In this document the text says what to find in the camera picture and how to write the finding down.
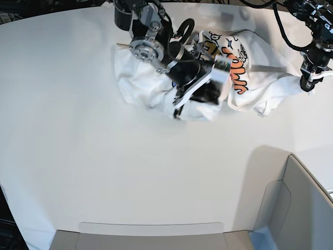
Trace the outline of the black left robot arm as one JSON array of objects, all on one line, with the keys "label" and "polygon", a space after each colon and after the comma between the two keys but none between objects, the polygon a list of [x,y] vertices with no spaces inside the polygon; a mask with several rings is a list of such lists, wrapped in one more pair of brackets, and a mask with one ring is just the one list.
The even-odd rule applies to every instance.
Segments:
[{"label": "black left robot arm", "polygon": [[[301,24],[307,41],[297,45],[287,31],[278,8],[282,7]],[[302,56],[300,88],[314,90],[325,77],[332,76],[332,1],[283,1],[272,5],[282,38]]]}]

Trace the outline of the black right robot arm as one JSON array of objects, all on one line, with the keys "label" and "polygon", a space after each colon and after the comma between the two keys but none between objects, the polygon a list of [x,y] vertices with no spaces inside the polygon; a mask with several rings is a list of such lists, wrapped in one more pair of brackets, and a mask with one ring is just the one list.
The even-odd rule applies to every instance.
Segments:
[{"label": "black right robot arm", "polygon": [[195,22],[177,30],[160,1],[114,1],[114,22],[131,36],[114,51],[114,74],[127,104],[184,121],[211,121],[229,72],[223,60],[187,45]]}]

